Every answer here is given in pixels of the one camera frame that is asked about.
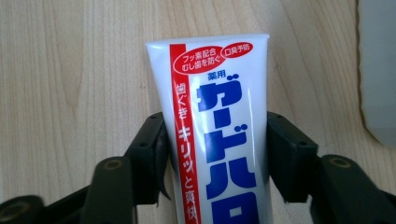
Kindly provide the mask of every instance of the red oval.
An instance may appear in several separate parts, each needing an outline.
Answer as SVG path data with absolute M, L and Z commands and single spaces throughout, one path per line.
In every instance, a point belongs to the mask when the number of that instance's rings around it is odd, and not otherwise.
M 233 43 L 225 47 L 221 51 L 221 56 L 224 58 L 237 58 L 241 57 L 253 50 L 253 45 L 248 42 Z
M 192 49 L 178 56 L 173 68 L 180 74 L 199 74 L 221 65 L 225 58 L 221 56 L 222 47 L 206 46 Z

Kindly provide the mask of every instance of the wood grain surface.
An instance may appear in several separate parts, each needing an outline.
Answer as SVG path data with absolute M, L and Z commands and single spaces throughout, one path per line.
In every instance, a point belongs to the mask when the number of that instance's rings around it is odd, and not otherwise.
M 145 42 L 242 33 L 271 36 L 269 110 L 396 194 L 396 150 L 364 127 L 357 24 L 345 0 L 0 0 L 0 202 L 52 203 L 123 154 L 161 111 Z M 272 204 L 275 223 L 312 222 L 275 188 Z M 176 223 L 174 203 L 140 206 L 139 220 Z

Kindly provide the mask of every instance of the product label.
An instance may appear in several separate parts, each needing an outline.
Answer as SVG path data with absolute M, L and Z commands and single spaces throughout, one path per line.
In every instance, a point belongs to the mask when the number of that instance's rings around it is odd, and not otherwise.
M 221 66 L 252 50 L 248 42 L 190 50 L 184 44 L 170 46 L 178 166 L 188 224 L 202 223 L 205 211 L 210 211 L 213 223 L 260 222 L 257 177 L 251 171 L 255 164 L 249 92 L 243 88 L 249 71 Z

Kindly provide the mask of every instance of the white tube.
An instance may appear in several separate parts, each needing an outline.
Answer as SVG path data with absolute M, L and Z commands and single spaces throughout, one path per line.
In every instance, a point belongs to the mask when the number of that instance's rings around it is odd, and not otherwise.
M 178 223 L 271 223 L 269 35 L 147 43 L 172 142 Z

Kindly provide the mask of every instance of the light wood tabletop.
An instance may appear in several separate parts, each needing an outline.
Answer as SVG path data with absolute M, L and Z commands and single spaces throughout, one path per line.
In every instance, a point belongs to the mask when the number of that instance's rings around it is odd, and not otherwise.
M 145 42 L 245 33 L 271 36 L 269 110 L 320 156 L 349 157 L 396 194 L 396 149 L 370 135 L 361 113 L 358 17 L 353 0 L 0 0 L 0 202 L 53 203 L 125 152 L 161 111 Z M 308 203 L 271 191 L 275 223 L 312 222 Z M 138 211 L 140 223 L 176 223 L 163 196 Z

